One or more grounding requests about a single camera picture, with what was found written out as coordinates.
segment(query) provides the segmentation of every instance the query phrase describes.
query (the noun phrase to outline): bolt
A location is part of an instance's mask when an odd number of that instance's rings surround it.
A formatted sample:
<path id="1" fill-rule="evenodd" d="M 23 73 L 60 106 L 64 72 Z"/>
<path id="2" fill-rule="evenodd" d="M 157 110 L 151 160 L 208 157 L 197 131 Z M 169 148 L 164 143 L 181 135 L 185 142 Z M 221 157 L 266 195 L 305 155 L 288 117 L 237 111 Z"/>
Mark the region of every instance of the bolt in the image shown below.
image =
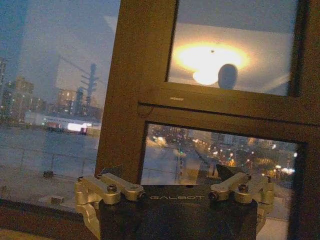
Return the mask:
<path id="1" fill-rule="evenodd" d="M 117 191 L 117 186 L 115 184 L 110 184 L 106 187 L 108 193 L 115 193 Z"/>
<path id="2" fill-rule="evenodd" d="M 219 198 L 218 193 L 215 191 L 210 192 L 208 196 L 211 201 L 217 201 Z"/>
<path id="3" fill-rule="evenodd" d="M 239 184 L 238 190 L 240 193 L 246 194 L 249 191 L 249 187 L 247 184 Z"/>

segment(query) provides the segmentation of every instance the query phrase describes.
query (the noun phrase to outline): building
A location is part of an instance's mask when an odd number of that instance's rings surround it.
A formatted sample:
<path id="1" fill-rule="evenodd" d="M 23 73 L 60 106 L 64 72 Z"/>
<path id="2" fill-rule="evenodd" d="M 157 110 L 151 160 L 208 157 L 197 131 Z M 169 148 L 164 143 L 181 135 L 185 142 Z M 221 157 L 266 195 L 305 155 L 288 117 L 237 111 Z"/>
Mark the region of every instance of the building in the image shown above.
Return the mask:
<path id="1" fill-rule="evenodd" d="M 24 116 L 24 122 L 34 126 L 47 126 L 49 124 L 59 125 L 64 131 L 80 132 L 82 129 L 95 128 L 101 129 L 101 123 L 94 119 L 79 119 L 72 116 L 61 116 L 59 114 L 41 114 L 27 111 Z"/>
<path id="2" fill-rule="evenodd" d="M 6 60 L 0 57 L 0 117 L 4 114 L 4 106 L 2 103 L 4 95 L 4 85 L 5 85 L 5 70 L 6 70 Z"/>
<path id="3" fill-rule="evenodd" d="M 76 96 L 76 91 L 60 89 L 57 98 L 57 112 L 59 114 L 74 115 Z"/>
<path id="4" fill-rule="evenodd" d="M 90 106 L 87 104 L 87 99 L 82 87 L 77 91 L 60 89 L 56 104 L 57 113 L 101 119 L 102 109 L 98 107 L 95 98 L 91 97 Z"/>
<path id="5" fill-rule="evenodd" d="M 14 89 L 16 92 L 33 94 L 34 84 L 26 81 L 26 78 L 23 76 L 18 76 L 14 81 Z"/>

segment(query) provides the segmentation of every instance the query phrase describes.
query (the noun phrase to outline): tall building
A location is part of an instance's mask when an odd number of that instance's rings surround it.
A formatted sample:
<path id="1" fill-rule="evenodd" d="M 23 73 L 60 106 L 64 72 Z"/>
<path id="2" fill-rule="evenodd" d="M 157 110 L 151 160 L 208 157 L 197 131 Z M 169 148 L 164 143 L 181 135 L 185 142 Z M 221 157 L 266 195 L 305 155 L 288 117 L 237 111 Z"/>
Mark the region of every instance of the tall building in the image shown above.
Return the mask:
<path id="1" fill-rule="evenodd" d="M 13 83 L 7 84 L 6 111 L 11 118 L 24 121 L 25 113 L 31 110 L 33 91 L 34 84 L 26 81 L 23 76 L 18 76 Z"/>
<path id="2" fill-rule="evenodd" d="M 6 70 L 6 60 L 3 57 L 0 57 L 0 90 L 4 86 L 5 70 Z"/>
<path id="3" fill-rule="evenodd" d="M 3 96 L 5 88 L 6 60 L 0 57 L 0 117 L 4 115 Z"/>
<path id="4" fill-rule="evenodd" d="M 34 91 L 34 84 L 26 81 L 23 76 L 18 76 L 14 81 L 14 88 L 16 92 L 32 94 Z"/>
<path id="5" fill-rule="evenodd" d="M 60 89 L 57 99 L 57 112 L 59 114 L 75 114 L 75 101 L 77 92 L 73 90 Z"/>

